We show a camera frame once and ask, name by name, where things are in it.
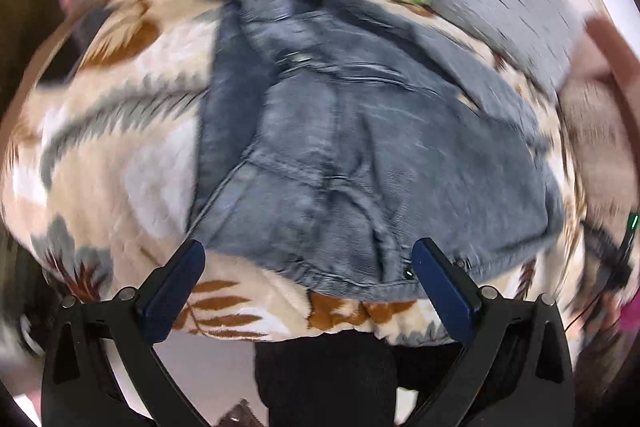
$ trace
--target pink object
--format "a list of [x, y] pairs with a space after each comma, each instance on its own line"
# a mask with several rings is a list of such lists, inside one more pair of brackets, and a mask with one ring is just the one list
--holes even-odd
[[625, 331], [638, 331], [640, 329], [640, 291], [636, 292], [634, 298], [622, 306], [620, 328]]

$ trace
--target gray fern pattern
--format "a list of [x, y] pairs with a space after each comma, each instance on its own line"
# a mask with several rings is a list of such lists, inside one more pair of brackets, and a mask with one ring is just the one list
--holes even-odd
[[193, 107], [207, 88], [200, 78], [184, 76], [169, 82], [145, 78], [142, 86], [113, 89], [98, 100], [82, 117], [67, 123], [42, 152], [40, 178], [50, 190], [53, 172], [65, 153], [80, 144], [116, 129], [121, 132], [142, 131], [154, 121], [178, 118]]

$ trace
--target black fabric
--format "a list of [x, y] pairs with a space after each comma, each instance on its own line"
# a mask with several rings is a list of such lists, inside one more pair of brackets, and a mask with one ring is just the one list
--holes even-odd
[[348, 330], [255, 344], [255, 382], [270, 427], [392, 427], [396, 388], [436, 389], [460, 344], [390, 347]]

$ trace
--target gray denim jacket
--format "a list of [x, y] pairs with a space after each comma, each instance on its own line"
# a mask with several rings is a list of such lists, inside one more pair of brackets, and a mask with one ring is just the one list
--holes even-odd
[[223, 11], [191, 211], [207, 248], [325, 295], [406, 301], [424, 297], [420, 237], [478, 281], [554, 244], [535, 115], [460, 45], [364, 0]]

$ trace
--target leaf print blanket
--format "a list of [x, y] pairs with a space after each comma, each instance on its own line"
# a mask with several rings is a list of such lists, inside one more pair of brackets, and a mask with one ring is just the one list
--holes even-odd
[[[490, 284], [503, 295], [553, 294], [563, 318], [584, 267], [585, 205], [555, 108], [482, 42], [423, 7], [369, 0], [436, 28], [494, 68], [535, 111], [566, 219], [558, 243]], [[72, 78], [34, 87], [2, 163], [2, 217], [44, 269], [83, 301], [139, 286], [183, 240], [194, 190], [198, 105], [209, 85], [224, 0], [111, 0], [111, 17]], [[48, 58], [62, 44], [46, 42]], [[24, 86], [36, 78], [25, 77]], [[207, 252], [175, 328], [219, 339], [280, 341], [354, 328], [390, 344], [448, 341], [428, 299], [368, 303], [308, 291], [240, 257]], [[571, 341], [579, 344], [580, 333]]]

